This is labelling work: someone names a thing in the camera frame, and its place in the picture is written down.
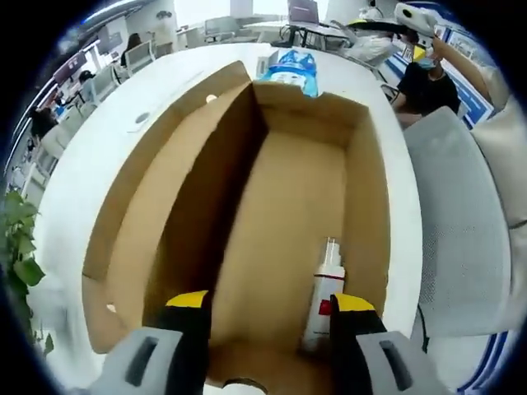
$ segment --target laptop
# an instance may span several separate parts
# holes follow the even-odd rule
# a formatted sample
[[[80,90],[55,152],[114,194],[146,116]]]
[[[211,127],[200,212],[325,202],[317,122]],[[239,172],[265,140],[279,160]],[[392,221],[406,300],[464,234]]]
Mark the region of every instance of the laptop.
[[[319,5],[315,0],[287,0],[289,21],[319,24]]]

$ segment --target face mask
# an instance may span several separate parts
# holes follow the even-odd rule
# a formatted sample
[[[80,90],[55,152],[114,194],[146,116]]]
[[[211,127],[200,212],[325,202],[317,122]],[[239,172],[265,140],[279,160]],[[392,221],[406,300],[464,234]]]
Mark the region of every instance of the face mask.
[[[423,59],[417,61],[417,64],[421,68],[424,68],[425,70],[432,70],[436,66],[436,62],[434,62],[430,58],[423,58]]]

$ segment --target bottle cap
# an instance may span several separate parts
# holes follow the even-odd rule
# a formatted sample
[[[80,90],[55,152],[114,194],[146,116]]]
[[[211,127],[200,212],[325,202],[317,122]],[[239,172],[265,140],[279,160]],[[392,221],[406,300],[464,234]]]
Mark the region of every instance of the bottle cap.
[[[328,237],[324,246],[323,265],[342,266],[340,258],[340,244],[334,237]]]

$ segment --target red label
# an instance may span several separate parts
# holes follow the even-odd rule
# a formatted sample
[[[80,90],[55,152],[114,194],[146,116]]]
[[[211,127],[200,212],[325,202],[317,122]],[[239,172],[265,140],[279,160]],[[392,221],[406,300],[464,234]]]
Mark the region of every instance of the red label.
[[[331,315],[331,302],[329,300],[320,302],[319,315]]]

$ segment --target cardboard box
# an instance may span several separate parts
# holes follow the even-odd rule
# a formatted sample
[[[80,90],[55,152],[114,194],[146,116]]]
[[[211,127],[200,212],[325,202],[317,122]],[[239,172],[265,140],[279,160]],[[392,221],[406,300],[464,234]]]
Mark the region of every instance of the cardboard box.
[[[92,345],[107,351],[169,298],[212,290],[211,383],[329,393],[327,366],[297,355],[324,238],[340,239],[345,292],[379,313],[385,301],[388,194],[368,108],[251,82],[241,63],[185,96],[145,134],[97,219],[84,274],[104,286],[83,288]],[[116,308],[105,338],[93,329],[109,320],[101,292]]]

